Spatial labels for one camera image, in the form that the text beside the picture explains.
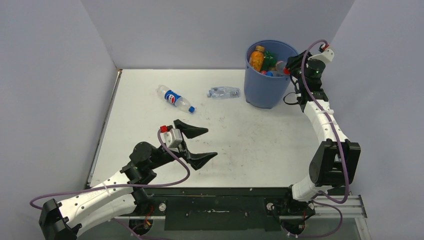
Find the orange juice bottle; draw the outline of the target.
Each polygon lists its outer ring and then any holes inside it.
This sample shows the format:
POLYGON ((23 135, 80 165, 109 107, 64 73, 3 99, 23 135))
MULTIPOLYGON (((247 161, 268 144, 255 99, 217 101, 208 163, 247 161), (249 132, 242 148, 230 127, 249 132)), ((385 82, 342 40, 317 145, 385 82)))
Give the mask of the orange juice bottle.
POLYGON ((249 57, 250 66, 257 72, 261 71, 263 65, 264 51, 265 48, 263 46, 257 45, 249 57))

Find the clear bottle red label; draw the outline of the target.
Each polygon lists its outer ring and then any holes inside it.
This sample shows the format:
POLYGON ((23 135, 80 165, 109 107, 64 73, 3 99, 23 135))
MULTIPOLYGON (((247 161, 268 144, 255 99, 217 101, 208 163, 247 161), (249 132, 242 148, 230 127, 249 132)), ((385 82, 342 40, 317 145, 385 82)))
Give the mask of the clear bottle red label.
POLYGON ((289 76, 290 71, 286 68, 286 62, 278 61, 275 64, 275 70, 277 72, 278 77, 289 76))

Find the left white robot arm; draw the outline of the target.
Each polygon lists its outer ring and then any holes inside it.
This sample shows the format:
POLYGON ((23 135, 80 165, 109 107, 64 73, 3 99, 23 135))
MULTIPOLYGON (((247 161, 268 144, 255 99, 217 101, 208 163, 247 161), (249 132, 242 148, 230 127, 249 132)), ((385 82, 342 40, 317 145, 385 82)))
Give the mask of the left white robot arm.
POLYGON ((201 169, 217 156, 217 152, 192 153, 186 139, 208 133, 204 127, 196 127, 174 120, 172 125, 161 126, 157 132, 160 146, 142 141, 129 155, 129 162, 95 187, 79 192, 68 192, 70 197, 57 201, 56 194, 40 207, 38 224, 46 240, 76 240, 85 231, 121 215, 144 215, 151 206, 152 196, 146 188, 175 186, 190 176, 189 168, 201 169), (157 176, 155 169, 177 161, 186 170, 186 176, 168 184, 151 184, 157 176))

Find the green plastic bottle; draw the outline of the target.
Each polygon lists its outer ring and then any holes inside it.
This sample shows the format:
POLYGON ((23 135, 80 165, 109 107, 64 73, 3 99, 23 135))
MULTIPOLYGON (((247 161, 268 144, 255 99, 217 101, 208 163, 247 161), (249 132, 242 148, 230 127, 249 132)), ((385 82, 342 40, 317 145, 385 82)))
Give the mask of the green plastic bottle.
POLYGON ((269 71, 274 69, 278 61, 278 54, 270 51, 264 51, 263 53, 263 62, 261 66, 261 71, 269 71))

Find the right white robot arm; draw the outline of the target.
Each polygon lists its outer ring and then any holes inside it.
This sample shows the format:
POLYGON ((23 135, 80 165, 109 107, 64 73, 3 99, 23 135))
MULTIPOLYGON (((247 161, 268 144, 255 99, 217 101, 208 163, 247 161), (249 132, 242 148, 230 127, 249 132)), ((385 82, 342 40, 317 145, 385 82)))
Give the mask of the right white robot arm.
POLYGON ((332 62, 334 51, 327 47, 319 54, 302 52, 288 58, 284 73, 294 85, 297 104, 308 117, 319 141, 308 175, 291 186, 291 195, 283 199, 283 209, 296 214, 313 197, 333 188, 349 186, 355 177, 361 147, 343 133, 322 88, 323 71, 332 62))

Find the blue plastic bin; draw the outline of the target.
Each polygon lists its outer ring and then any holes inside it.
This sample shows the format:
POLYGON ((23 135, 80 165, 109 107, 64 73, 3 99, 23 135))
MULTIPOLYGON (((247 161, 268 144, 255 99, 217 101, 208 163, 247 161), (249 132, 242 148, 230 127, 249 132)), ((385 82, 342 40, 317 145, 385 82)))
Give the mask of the blue plastic bin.
POLYGON ((282 100, 291 80, 288 75, 269 76, 253 69, 249 60, 256 46, 264 47, 266 51, 276 54, 277 60, 284 62, 299 53, 286 42, 270 39, 255 42, 246 49, 243 89, 245 101, 257 108, 272 109, 282 100))

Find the crushed clear water bottle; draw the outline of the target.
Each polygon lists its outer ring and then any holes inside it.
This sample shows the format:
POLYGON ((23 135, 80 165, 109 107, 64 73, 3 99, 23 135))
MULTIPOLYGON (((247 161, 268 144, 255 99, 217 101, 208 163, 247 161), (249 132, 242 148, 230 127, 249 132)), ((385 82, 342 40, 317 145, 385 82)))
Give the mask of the crushed clear water bottle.
POLYGON ((235 99, 241 95, 240 89, 237 87, 218 86, 212 87, 206 92, 206 96, 212 99, 235 99))

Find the Pepsi bottle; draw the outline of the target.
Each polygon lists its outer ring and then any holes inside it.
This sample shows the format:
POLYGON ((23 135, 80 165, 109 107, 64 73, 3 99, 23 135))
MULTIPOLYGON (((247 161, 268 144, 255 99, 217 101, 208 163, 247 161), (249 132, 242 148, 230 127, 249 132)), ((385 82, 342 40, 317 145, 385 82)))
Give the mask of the Pepsi bottle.
POLYGON ((159 85, 156 89, 156 93, 161 99, 164 99, 166 102, 182 112, 193 114, 196 110, 186 98, 177 94, 165 85, 159 85))
POLYGON ((273 77, 273 76, 274 76, 274 74, 273 74, 273 72, 272 72, 272 71, 267 71, 267 72, 265 73, 265 75, 266 75, 266 76, 269 76, 269 77, 273 77))

